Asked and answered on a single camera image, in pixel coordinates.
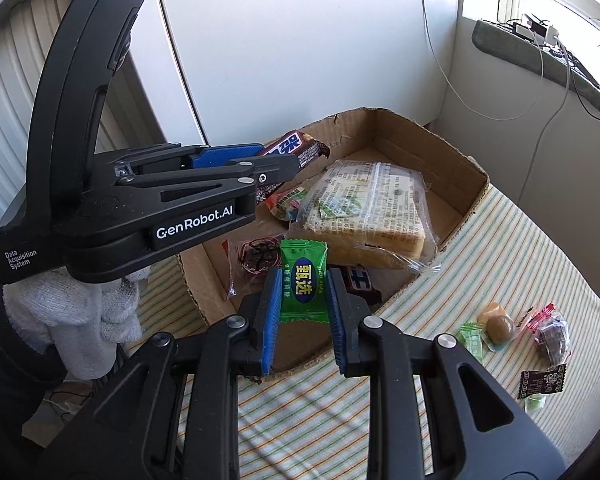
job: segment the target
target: striped tablecloth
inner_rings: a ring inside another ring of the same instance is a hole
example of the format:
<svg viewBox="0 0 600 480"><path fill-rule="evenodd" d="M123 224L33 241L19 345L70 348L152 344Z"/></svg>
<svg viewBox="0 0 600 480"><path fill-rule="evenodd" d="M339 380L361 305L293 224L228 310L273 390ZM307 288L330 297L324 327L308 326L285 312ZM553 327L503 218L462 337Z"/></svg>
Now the striped tablecloth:
<svg viewBox="0 0 600 480"><path fill-rule="evenodd" d="M571 463L600 428L600 299L565 254L494 187L438 259L442 272L392 298L381 317L405 333L433 338L455 333L492 300L513 318L537 301L554 302L570 324L573 354L563 393L549 396L532 417ZM154 266L140 319L146 336L167 330L181 337L204 330L175 259ZM505 351L489 352L484 365L512 396L521 370L541 369L530 335ZM430 468L424 403L416 387ZM288 378L264 384L240 379L239 388L241 478L365 477L368 381L341 377L333 355Z"/></svg>

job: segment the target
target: person's arm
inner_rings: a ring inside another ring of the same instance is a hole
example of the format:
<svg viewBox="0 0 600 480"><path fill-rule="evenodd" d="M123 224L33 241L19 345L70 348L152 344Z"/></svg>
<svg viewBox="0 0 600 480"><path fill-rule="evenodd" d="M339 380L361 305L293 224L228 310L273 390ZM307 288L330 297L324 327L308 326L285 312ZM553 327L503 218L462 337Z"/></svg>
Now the person's arm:
<svg viewBox="0 0 600 480"><path fill-rule="evenodd" d="M54 346L39 354L11 327L0 284L0 479L30 478L42 448L22 436L45 391L62 383L66 369Z"/></svg>

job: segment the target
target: red and green snack package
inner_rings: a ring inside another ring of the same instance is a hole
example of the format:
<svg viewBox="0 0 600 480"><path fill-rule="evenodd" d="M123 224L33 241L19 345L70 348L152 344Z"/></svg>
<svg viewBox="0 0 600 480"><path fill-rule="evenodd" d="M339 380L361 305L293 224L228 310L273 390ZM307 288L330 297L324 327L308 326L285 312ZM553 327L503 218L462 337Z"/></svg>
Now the red and green snack package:
<svg viewBox="0 0 600 480"><path fill-rule="evenodd" d="M325 296L327 244L312 240L282 240L282 309L280 321L328 323Z"/></svg>

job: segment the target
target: knitted glove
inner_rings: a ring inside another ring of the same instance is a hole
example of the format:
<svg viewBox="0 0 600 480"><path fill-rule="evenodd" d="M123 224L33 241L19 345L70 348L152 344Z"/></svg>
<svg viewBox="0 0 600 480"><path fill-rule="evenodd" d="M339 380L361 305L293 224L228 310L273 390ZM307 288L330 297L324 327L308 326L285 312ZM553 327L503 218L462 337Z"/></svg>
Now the knitted glove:
<svg viewBox="0 0 600 480"><path fill-rule="evenodd" d="M35 351L55 344L67 371L78 379L105 375L116 343L139 340L138 281L149 267L109 283L82 283L66 269L43 272L2 290L14 330Z"/></svg>

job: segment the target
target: blue oval label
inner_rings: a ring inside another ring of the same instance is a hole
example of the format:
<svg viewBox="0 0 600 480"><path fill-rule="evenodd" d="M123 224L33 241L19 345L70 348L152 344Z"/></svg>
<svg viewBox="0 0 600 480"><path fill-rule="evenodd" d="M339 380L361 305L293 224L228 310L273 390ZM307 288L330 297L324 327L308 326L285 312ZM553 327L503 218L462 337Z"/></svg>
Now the blue oval label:
<svg viewBox="0 0 600 480"><path fill-rule="evenodd" d="M315 296L318 276L308 258L298 258L291 269L291 291L300 303L309 303Z"/></svg>

